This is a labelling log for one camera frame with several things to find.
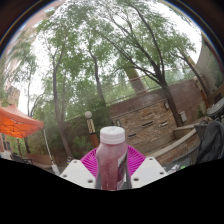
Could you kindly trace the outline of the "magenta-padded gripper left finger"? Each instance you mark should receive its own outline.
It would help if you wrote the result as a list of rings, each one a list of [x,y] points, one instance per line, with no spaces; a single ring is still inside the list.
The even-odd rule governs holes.
[[[96,150],[93,149],[81,160],[72,160],[60,177],[83,188],[94,189],[98,172],[95,154]]]

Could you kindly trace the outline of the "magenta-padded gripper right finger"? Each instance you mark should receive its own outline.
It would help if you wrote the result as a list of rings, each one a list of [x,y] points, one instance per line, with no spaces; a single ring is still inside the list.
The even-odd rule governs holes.
[[[154,157],[145,157],[133,147],[128,147],[126,187],[140,188],[167,176],[167,172]]]

